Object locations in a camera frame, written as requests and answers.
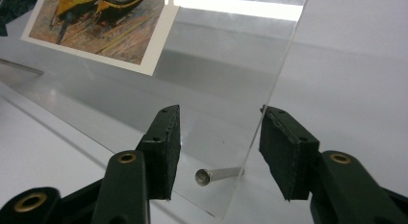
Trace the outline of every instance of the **postcard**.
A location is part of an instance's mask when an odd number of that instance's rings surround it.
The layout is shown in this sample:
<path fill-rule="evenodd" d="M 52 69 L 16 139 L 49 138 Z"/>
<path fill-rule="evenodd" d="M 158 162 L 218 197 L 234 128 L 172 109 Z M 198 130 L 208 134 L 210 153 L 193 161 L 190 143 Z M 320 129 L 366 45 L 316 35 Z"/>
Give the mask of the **postcard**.
<path fill-rule="evenodd" d="M 38 0 L 22 39 L 153 75 L 178 7 L 168 0 Z"/>

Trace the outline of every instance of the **small metal cylinder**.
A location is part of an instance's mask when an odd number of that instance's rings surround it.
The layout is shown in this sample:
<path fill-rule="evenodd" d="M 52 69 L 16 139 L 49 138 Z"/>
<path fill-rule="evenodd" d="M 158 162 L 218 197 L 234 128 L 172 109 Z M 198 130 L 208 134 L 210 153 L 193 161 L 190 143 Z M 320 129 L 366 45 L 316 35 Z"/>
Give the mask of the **small metal cylinder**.
<path fill-rule="evenodd" d="M 240 167 L 223 169 L 200 169 L 195 173 L 195 181 L 202 187 L 211 182 L 238 176 L 241 172 Z"/>

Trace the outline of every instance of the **brass grommet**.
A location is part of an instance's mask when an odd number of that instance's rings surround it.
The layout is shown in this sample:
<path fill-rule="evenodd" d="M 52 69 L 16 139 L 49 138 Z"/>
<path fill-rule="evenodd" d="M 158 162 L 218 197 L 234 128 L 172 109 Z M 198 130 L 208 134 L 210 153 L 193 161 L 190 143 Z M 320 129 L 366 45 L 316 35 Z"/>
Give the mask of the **brass grommet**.
<path fill-rule="evenodd" d="M 20 199 L 14 206 L 16 212 L 29 212 L 42 205 L 47 200 L 47 195 L 43 192 L 31 193 Z"/>
<path fill-rule="evenodd" d="M 120 163 L 129 163 L 132 162 L 136 159 L 136 155 L 135 154 L 131 154 L 131 153 L 126 153 L 126 154 L 122 154 L 121 156 L 119 156 L 117 158 L 117 160 Z"/>
<path fill-rule="evenodd" d="M 351 163 L 351 159 L 343 154 L 331 154 L 330 159 L 337 163 L 348 164 Z"/>

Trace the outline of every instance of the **yellow boat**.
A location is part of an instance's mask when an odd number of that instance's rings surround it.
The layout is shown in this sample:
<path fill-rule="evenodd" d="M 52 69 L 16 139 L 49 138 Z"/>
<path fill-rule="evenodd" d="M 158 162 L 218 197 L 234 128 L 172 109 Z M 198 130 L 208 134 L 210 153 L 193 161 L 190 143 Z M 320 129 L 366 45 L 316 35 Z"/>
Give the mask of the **yellow boat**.
<path fill-rule="evenodd" d="M 137 7 L 143 0 L 99 0 L 95 22 L 115 20 Z"/>
<path fill-rule="evenodd" d="M 55 9 L 51 24 L 54 24 L 56 20 L 63 20 L 68 12 L 73 12 L 78 15 L 89 11 L 95 7 L 96 1 L 97 0 L 60 0 L 57 9 Z"/>

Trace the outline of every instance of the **clear acrylic sheet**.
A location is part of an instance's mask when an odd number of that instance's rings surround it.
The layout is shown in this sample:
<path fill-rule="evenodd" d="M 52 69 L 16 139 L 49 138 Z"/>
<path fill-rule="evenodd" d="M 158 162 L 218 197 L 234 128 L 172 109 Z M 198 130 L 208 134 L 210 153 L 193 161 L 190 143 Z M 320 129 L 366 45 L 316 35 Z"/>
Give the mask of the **clear acrylic sheet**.
<path fill-rule="evenodd" d="M 244 166 L 305 2 L 168 0 L 179 8 L 152 76 L 20 40 L 27 13 L 0 37 L 0 58 L 44 74 L 1 65 L 0 80 L 113 152 L 180 105 L 174 192 L 222 218 L 238 177 L 201 187 L 195 172 Z"/>

